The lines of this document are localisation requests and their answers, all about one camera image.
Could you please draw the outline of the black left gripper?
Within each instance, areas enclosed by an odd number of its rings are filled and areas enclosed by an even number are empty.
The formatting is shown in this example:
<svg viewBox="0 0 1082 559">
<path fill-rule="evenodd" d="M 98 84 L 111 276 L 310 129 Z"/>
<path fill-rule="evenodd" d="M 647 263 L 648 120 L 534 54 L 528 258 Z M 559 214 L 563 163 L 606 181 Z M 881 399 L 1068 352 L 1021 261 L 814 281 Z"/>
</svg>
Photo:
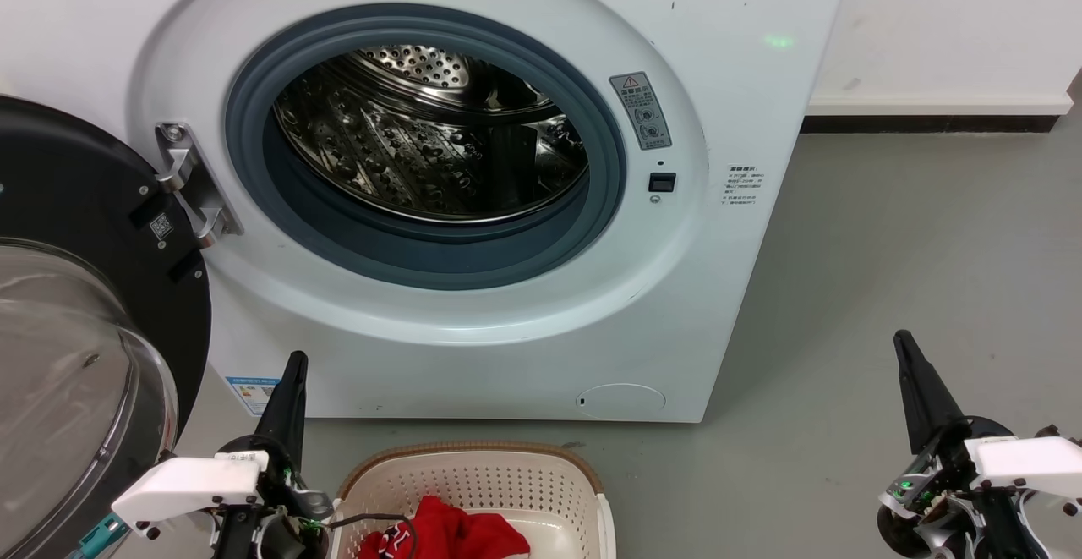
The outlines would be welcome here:
<svg viewBox="0 0 1082 559">
<path fill-rule="evenodd" d="M 308 369 L 306 352 L 290 352 L 255 432 L 221 448 L 229 458 L 239 452 L 266 452 L 268 463 L 258 473 L 254 492 L 237 502 L 214 502 L 211 559 L 327 559 L 330 535 L 322 522 L 335 509 L 300 473 Z"/>
</svg>

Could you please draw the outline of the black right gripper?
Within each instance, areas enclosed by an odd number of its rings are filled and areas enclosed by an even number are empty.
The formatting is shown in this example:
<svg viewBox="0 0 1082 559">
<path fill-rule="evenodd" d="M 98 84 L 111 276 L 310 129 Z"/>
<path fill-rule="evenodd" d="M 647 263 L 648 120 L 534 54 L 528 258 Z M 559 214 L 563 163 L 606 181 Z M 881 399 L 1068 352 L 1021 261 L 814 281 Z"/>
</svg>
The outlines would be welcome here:
<svg viewBox="0 0 1082 559">
<path fill-rule="evenodd" d="M 1025 519 L 1035 491 L 1021 479 L 994 485 L 969 454 L 1016 436 L 992 420 L 964 416 L 908 329 L 895 332 L 893 348 L 915 460 L 880 496 L 881 540 L 905 559 L 1051 559 Z"/>
</svg>

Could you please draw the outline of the red jersey with white print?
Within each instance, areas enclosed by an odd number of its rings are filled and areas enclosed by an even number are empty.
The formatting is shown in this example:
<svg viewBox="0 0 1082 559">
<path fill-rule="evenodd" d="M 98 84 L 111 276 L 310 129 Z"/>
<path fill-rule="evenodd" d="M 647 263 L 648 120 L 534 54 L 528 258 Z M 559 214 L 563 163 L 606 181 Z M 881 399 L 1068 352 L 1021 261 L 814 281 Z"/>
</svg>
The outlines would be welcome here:
<svg viewBox="0 0 1082 559">
<path fill-rule="evenodd" d="M 464 513 L 435 496 L 417 513 L 362 540 L 357 559 L 511 559 L 529 556 L 518 529 L 494 513 Z"/>
</svg>

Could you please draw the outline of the cream perforated laundry basket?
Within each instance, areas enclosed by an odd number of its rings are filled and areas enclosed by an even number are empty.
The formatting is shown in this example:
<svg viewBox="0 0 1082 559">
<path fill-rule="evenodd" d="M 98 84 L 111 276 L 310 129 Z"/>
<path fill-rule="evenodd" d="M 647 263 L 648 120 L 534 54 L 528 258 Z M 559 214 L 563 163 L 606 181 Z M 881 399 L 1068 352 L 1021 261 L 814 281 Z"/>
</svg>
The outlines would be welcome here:
<svg viewBox="0 0 1082 559">
<path fill-rule="evenodd" d="M 575 452 L 528 442 L 396 447 L 360 463 L 337 491 L 327 559 L 357 559 L 364 537 L 435 496 L 464 513 L 494 513 L 531 546 L 515 559 L 617 559 L 601 478 Z"/>
</svg>

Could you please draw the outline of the stainless steel washing machine drum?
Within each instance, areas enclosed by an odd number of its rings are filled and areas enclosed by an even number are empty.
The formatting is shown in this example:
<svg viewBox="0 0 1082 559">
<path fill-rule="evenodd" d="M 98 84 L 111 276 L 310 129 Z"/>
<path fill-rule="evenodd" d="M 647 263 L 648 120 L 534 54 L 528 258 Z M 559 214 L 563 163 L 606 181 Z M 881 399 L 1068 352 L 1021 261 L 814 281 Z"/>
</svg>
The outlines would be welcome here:
<svg viewBox="0 0 1082 559">
<path fill-rule="evenodd" d="M 421 222 L 519 219 L 590 175 L 581 136 L 547 94 L 453 49 L 349 51 L 293 79 L 273 114 L 318 177 Z"/>
</svg>

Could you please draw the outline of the black round washer door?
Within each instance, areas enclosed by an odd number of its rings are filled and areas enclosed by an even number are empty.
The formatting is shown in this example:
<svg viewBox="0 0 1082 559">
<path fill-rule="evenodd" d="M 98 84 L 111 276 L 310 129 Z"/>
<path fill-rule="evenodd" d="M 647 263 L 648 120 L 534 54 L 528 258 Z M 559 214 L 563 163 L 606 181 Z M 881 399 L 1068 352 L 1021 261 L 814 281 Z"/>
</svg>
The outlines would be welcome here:
<svg viewBox="0 0 1082 559">
<path fill-rule="evenodd" d="M 210 340 L 204 255 L 151 164 L 0 96 L 0 559 L 65 559 L 173 449 Z"/>
</svg>

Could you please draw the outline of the blue white energy label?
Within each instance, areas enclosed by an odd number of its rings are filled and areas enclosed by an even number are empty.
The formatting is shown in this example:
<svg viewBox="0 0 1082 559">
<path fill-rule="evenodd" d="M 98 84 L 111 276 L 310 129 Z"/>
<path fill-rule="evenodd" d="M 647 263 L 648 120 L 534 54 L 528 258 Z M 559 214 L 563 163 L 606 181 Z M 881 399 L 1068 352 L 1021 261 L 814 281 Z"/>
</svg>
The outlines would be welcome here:
<svg viewBox="0 0 1082 559">
<path fill-rule="evenodd" d="M 266 405 L 270 401 L 270 394 L 281 380 L 264 377 L 237 377 L 228 375 L 225 378 L 232 392 L 236 394 L 241 404 L 254 417 L 260 417 L 265 412 Z"/>
</svg>

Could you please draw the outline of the grey rubber door gasket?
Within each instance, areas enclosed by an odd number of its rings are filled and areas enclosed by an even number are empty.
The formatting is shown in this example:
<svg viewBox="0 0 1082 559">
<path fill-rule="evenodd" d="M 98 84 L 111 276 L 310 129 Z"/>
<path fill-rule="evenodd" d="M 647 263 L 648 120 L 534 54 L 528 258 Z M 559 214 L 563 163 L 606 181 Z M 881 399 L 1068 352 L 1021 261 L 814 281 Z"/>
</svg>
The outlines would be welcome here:
<svg viewBox="0 0 1082 559">
<path fill-rule="evenodd" d="M 340 192 L 298 158 L 273 105 L 316 64 L 384 44 L 453 49 L 522 76 L 571 120 L 588 151 L 588 181 L 533 215 L 478 225 L 391 215 Z M 332 9 L 270 36 L 233 81 L 225 136 L 233 170 L 278 230 L 332 265 L 399 287 L 466 292 L 553 271 L 601 238 L 625 195 L 625 139 L 588 77 L 533 36 L 451 8 Z"/>
</svg>

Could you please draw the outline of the white front-load washing machine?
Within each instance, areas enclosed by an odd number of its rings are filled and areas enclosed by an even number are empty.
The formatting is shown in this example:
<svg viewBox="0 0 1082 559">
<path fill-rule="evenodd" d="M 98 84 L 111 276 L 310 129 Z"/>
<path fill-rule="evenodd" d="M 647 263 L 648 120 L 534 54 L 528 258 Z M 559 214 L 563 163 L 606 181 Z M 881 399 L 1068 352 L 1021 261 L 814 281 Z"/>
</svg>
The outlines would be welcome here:
<svg viewBox="0 0 1082 559">
<path fill-rule="evenodd" d="M 270 36 L 347 6 L 451 8 L 525 32 L 588 77 L 626 146 L 609 227 L 509 287 L 438 292 L 349 272 L 260 212 L 225 136 L 237 74 Z M 309 356 L 316 418 L 590 420 L 604 383 L 698 423 L 841 0 L 0 0 L 0 96 L 69 114 L 167 169 L 155 124 L 192 128 L 243 225 L 202 249 L 206 367 L 279 378 Z M 643 151 L 609 83 L 645 71 L 672 146 Z M 674 192 L 649 174 L 676 173 Z"/>
</svg>

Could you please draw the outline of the silver metal door hinge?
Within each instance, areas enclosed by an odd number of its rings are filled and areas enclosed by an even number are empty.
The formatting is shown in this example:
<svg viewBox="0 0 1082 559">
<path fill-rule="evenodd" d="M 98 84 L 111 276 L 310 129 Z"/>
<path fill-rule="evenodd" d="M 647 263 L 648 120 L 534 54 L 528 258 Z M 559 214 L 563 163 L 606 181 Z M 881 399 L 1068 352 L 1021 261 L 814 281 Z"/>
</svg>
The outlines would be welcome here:
<svg viewBox="0 0 1082 559">
<path fill-rule="evenodd" d="M 156 174 L 163 192 L 174 195 L 186 210 L 194 238 L 202 249 L 224 236 L 245 235 L 243 225 L 214 178 L 192 128 L 179 121 L 155 124 L 155 138 L 167 169 Z"/>
</svg>

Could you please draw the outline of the white and black baseboard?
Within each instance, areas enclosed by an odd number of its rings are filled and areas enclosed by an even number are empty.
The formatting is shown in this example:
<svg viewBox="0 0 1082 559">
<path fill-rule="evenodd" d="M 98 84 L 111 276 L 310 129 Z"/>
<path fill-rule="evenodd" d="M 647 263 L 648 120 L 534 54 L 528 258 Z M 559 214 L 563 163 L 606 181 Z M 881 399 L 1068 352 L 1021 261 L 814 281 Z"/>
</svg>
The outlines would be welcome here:
<svg viewBox="0 0 1082 559">
<path fill-rule="evenodd" d="M 1069 93 L 946 99 L 816 96 L 800 134 L 1050 134 L 1078 105 Z"/>
</svg>

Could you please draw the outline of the round white filter cover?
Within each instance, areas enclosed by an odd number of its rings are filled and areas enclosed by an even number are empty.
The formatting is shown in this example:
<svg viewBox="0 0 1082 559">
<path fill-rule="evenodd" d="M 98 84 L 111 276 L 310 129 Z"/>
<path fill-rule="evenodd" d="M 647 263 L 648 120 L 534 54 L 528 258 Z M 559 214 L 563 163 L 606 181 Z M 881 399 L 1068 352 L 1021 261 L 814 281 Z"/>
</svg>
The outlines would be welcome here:
<svg viewBox="0 0 1082 559">
<path fill-rule="evenodd" d="M 638 383 L 604 383 L 580 392 L 575 405 L 590 418 L 650 423 L 658 421 L 667 397 Z"/>
</svg>

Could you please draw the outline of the grey warning sticker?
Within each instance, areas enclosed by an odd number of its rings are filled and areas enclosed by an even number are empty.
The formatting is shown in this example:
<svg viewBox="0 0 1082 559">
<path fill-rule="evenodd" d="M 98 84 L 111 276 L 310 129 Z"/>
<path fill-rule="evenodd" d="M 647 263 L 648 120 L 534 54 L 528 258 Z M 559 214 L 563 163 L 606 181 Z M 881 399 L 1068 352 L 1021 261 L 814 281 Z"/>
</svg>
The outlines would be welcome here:
<svg viewBox="0 0 1082 559">
<path fill-rule="evenodd" d="M 660 106 L 647 74 L 617 74 L 608 81 L 625 108 L 641 150 L 654 151 L 671 147 L 671 132 L 664 109 Z"/>
</svg>

